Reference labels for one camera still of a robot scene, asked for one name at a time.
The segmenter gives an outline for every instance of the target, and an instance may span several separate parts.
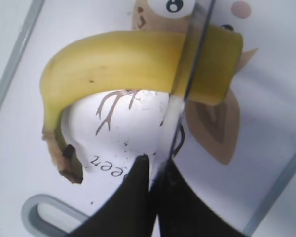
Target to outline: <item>brown wing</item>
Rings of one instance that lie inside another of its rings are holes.
[[[207,106],[189,101],[186,120],[190,132],[219,163],[228,165],[233,157],[240,127],[238,101],[230,90],[225,101]]]

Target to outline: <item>bruised banana end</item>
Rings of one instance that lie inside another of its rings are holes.
[[[92,94],[110,90],[152,90],[170,93],[185,35],[172,32],[120,31],[76,41],[57,53],[41,78],[44,102],[43,139],[54,164],[72,183],[74,171],[60,130],[62,111]],[[242,52],[240,34],[210,26],[190,99],[209,105],[221,102]]]

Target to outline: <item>black object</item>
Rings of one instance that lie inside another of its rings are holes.
[[[150,237],[156,215],[162,237],[243,237],[204,204],[172,160],[150,192],[149,160],[139,156],[115,194],[68,237]]]

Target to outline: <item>black speck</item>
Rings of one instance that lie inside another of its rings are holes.
[[[233,31],[233,27],[231,25],[226,24],[226,25],[222,25],[221,27],[225,28],[226,30]]]

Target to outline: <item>brown spot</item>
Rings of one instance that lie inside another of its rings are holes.
[[[240,19],[248,18],[251,15],[251,11],[250,5],[243,0],[238,0],[231,6],[232,14]]]
[[[140,16],[140,24],[137,24],[138,28],[141,29],[146,24],[146,20],[143,16]]]
[[[144,9],[143,9],[142,7],[140,7],[140,6],[137,7],[137,12],[138,12],[138,13],[142,13],[143,11],[144,11]]]

